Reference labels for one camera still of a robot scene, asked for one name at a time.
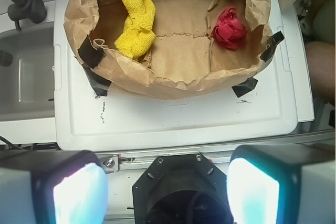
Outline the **gripper left finger pad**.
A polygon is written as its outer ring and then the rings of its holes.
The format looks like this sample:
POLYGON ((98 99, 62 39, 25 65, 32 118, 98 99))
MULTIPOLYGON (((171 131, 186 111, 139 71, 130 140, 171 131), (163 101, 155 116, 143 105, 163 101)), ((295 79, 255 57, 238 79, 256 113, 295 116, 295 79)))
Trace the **gripper left finger pad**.
POLYGON ((108 192, 92 151, 1 152, 1 223, 102 223, 108 192))

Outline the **gripper right finger pad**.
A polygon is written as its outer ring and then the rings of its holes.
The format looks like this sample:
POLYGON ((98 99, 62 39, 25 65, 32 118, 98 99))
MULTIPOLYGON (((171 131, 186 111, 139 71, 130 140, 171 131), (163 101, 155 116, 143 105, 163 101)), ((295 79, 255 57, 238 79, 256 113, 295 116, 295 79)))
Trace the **gripper right finger pad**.
POLYGON ((335 223, 335 147, 241 145, 227 196, 236 223, 335 223))

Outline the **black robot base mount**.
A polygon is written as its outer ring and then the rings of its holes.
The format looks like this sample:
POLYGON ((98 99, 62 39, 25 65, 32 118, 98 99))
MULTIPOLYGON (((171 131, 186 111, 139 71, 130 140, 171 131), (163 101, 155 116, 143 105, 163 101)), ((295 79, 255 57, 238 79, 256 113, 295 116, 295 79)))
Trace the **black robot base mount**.
POLYGON ((205 157, 154 161, 132 186, 135 223, 233 223, 226 180, 205 157))

